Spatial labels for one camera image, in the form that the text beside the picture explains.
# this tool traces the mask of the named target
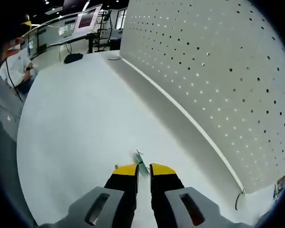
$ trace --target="black wire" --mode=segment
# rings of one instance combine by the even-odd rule
[[[243,193],[244,193],[244,189],[243,189],[243,190],[242,190],[242,192],[241,192],[241,193],[240,193],[240,194],[237,196],[237,200],[236,200],[236,206],[235,206],[236,210],[238,210],[238,209],[237,209],[238,198],[239,198],[239,196],[240,196],[240,195],[242,195]]]
[[[67,44],[65,44],[65,46],[66,46],[68,53],[71,54],[72,53],[72,46],[71,46],[71,51],[69,51],[69,49],[67,48]]]
[[[10,71],[9,71],[9,66],[8,66],[8,61],[7,61],[7,59],[5,60],[5,63],[6,63],[6,68],[7,68],[7,70],[8,70],[8,75],[9,75],[10,82],[12,83],[12,85],[13,85],[13,87],[14,87],[14,90],[16,91],[16,94],[17,94],[17,96],[19,97],[20,101],[23,103],[23,100],[21,99],[18,90],[16,89],[16,87],[15,87],[13,81],[12,81],[11,78],[10,78]]]
[[[112,12],[112,10],[110,10],[110,12],[109,12],[110,27],[111,27],[110,36],[109,36],[108,42],[107,42],[106,45],[104,46],[103,51],[104,51],[105,48],[108,46],[108,44],[109,44],[109,42],[110,42],[110,39],[111,39],[111,35],[112,35],[112,29],[113,29],[113,28],[112,28],[111,12]]]

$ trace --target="ceiling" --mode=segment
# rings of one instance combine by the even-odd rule
[[[65,0],[35,0],[32,1],[30,6],[30,19],[33,24],[42,24],[48,20],[56,18],[58,15],[66,15],[70,13],[82,11],[85,3],[88,0],[73,0],[76,5],[69,10],[57,11],[55,13],[47,15],[46,12],[57,9],[63,6]],[[126,8],[129,4],[129,0],[90,0],[89,7],[103,4],[103,9],[122,9]]]

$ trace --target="person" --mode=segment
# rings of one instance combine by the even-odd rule
[[[11,50],[19,49],[20,44],[17,44]],[[5,59],[0,68],[0,76],[11,88],[15,86],[18,91],[26,95],[37,76],[37,70],[29,59],[27,50],[24,49]]]

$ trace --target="white table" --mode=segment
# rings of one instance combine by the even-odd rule
[[[93,34],[96,35],[96,33],[94,33],[93,31],[89,31],[89,30],[84,31],[84,32],[73,33],[71,36],[59,39],[58,41],[56,41],[52,44],[49,44],[48,48],[73,43],[75,41],[88,38],[89,36],[91,36]]]
[[[237,220],[233,214],[237,184],[231,174],[221,173],[214,183],[217,176],[212,175],[218,171],[209,171],[214,165],[222,171],[226,167],[210,158],[215,154],[210,146],[199,145],[203,136],[149,82],[139,82],[135,89],[135,83],[124,77],[142,78],[139,73],[123,60],[108,58],[118,58],[118,51],[85,55],[68,65],[57,63],[40,71],[28,94],[19,125],[17,163],[36,222],[54,223],[65,217],[73,202],[105,185],[116,164],[133,163],[136,149],[144,153],[146,164],[174,168],[185,186],[195,187],[219,204],[224,216]],[[149,103],[143,93],[152,96]],[[175,115],[177,124],[160,115],[165,112]],[[169,123],[180,127],[178,133]],[[192,137],[182,141],[188,134]],[[139,179],[137,203],[133,227],[156,227],[149,179]]]

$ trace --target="window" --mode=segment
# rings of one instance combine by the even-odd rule
[[[116,29],[123,29],[124,28],[124,21],[125,16],[127,15],[127,9],[123,9],[118,12],[117,14],[117,20],[116,20]]]
[[[29,41],[28,47],[29,47],[29,49],[33,49],[34,48],[34,42],[32,40]]]
[[[62,26],[62,27],[59,27],[59,35],[63,35],[65,32],[68,31],[68,25],[65,25],[65,26]]]

